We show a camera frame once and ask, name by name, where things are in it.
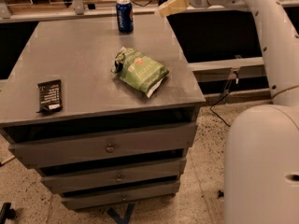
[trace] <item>can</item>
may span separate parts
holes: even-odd
[[[133,7],[130,0],[118,0],[116,4],[119,30],[121,33],[129,34],[134,29]]]

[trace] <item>green chip bag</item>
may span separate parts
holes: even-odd
[[[122,81],[144,92],[149,98],[169,71],[135,49],[121,48],[111,69]]]

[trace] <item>terrazzo floor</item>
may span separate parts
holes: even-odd
[[[114,220],[111,208],[125,216],[129,203],[94,207],[80,211],[69,211],[58,195],[52,195],[40,182],[39,175],[27,170],[17,160],[0,167],[0,207],[12,203],[17,212],[14,220],[7,224],[222,224],[224,198],[224,147],[229,128],[209,109],[217,97],[207,97],[206,105],[197,119],[198,129],[193,147],[187,155],[185,173],[176,196],[165,196],[130,202],[134,205],[129,221]],[[269,104],[267,95],[259,91],[231,94],[225,103],[217,105],[217,111],[227,123],[232,123],[242,111],[255,106]],[[7,142],[0,136],[0,160],[10,156]]]

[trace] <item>drawer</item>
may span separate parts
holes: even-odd
[[[179,180],[150,184],[128,189],[101,191],[71,198],[62,198],[63,205],[70,210],[105,205],[111,203],[124,203],[145,198],[174,194],[179,190]]]
[[[195,132],[190,122],[20,143],[10,145],[9,150],[27,168],[40,168],[190,147]]]
[[[184,172],[186,158],[149,161],[113,168],[94,169],[65,175],[42,178],[42,183],[52,193],[64,193],[82,189],[122,185],[141,180],[177,176]]]

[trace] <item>black package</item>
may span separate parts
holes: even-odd
[[[39,111],[37,113],[60,111],[63,108],[62,81],[58,79],[37,85],[39,88]]]

